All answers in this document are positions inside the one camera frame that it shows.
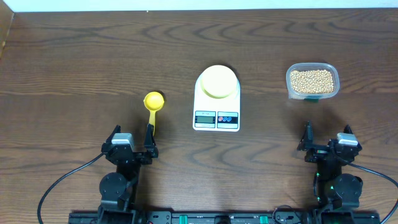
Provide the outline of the yellow measuring scoop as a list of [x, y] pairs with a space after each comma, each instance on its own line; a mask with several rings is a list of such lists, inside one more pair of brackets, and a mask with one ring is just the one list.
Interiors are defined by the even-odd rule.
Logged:
[[155, 133], [156, 112], [160, 111], [164, 104], [164, 97], [158, 91], [152, 91], [144, 98], [144, 106], [149, 111], [149, 124], [153, 125], [153, 133]]

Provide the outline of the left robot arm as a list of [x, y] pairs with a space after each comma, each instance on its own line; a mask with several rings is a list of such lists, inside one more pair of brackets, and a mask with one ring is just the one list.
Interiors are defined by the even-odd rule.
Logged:
[[152, 164], [153, 158], [159, 156], [152, 124], [147, 125], [144, 147], [144, 152], [135, 151], [132, 134], [122, 133], [119, 125], [103, 143], [101, 152], [116, 171], [105, 175], [99, 184], [99, 224], [148, 222], [146, 212], [136, 207], [136, 194], [141, 166]]

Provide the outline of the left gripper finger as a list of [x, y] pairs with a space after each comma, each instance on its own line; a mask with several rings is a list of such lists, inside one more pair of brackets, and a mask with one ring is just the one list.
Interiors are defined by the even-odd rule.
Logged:
[[154, 125], [150, 123], [147, 125], [144, 147], [146, 148], [146, 151], [150, 154], [151, 158], [158, 158], [159, 150], [154, 139]]
[[105, 140], [105, 144], [112, 144], [113, 137], [115, 134], [118, 134], [121, 132], [121, 127], [120, 125], [116, 125], [113, 132], [109, 135], [109, 137]]

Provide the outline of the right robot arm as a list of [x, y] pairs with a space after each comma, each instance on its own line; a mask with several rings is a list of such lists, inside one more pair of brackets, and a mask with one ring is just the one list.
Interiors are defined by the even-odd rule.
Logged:
[[342, 167], [354, 161], [362, 147], [351, 128], [326, 145], [314, 143], [311, 122], [305, 125], [304, 134], [297, 146], [305, 151], [305, 162], [317, 165], [313, 178], [313, 194], [318, 207], [304, 213], [304, 223], [354, 223], [355, 208], [359, 207], [363, 181], [360, 177], [342, 172]]

